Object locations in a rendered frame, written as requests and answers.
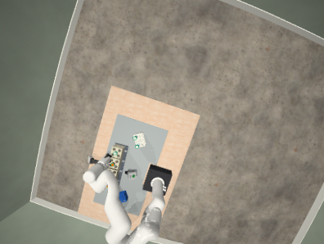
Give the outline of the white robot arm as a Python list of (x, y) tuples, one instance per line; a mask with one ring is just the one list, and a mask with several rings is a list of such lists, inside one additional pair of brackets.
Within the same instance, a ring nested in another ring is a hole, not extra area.
[(164, 180), (162, 178), (152, 179), (153, 200), (144, 210), (141, 223), (128, 235), (132, 222), (119, 199), (119, 182), (113, 172), (105, 170), (105, 166), (97, 163), (98, 161), (94, 160), (93, 156), (88, 156), (88, 163), (95, 165), (83, 174), (83, 180), (97, 193), (103, 192), (108, 186), (104, 210), (111, 226), (106, 231), (106, 241), (109, 244), (147, 244), (150, 240), (158, 239), (161, 211), (165, 207)]

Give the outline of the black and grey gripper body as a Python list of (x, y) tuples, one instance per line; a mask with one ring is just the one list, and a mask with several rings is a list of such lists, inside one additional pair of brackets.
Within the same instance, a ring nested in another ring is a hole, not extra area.
[(109, 164), (110, 164), (110, 157), (106, 157), (103, 156), (97, 163), (102, 163), (105, 166), (105, 169), (109, 168)]

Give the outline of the blue tube rack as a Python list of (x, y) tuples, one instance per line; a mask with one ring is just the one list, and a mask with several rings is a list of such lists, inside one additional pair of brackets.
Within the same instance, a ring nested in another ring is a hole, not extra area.
[[(123, 194), (122, 194), (123, 193)], [(121, 203), (122, 202), (126, 202), (127, 201), (127, 199), (128, 199), (128, 194), (126, 193), (126, 190), (125, 191), (122, 191), (122, 192), (119, 192), (119, 194), (121, 194), (121, 195), (119, 195), (119, 199), (120, 199), (120, 201), (121, 201)], [(123, 196), (122, 196), (123, 195)], [(125, 200), (125, 201), (124, 201)]]

